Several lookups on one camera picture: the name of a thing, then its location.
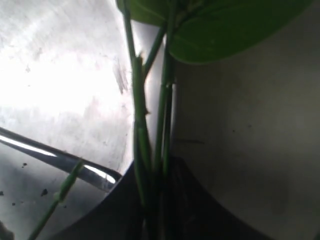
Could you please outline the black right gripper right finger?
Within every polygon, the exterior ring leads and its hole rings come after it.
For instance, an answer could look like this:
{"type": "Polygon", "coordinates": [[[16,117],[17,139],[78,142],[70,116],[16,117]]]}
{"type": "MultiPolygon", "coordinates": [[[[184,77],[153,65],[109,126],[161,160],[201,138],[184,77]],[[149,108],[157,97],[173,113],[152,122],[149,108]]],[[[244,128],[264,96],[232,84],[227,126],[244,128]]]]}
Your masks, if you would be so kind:
{"type": "Polygon", "coordinates": [[[164,219],[168,240],[269,239],[219,204],[180,157],[170,157],[166,193],[164,219]]]}

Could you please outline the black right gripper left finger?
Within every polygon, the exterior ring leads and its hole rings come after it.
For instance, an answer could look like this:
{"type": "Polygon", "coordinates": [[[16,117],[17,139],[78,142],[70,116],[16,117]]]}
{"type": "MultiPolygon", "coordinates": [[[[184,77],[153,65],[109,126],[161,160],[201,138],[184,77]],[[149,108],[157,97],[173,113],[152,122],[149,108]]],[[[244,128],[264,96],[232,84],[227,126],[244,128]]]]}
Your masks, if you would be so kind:
{"type": "Polygon", "coordinates": [[[143,210],[132,163],[106,198],[51,240],[146,240],[143,210]]]}

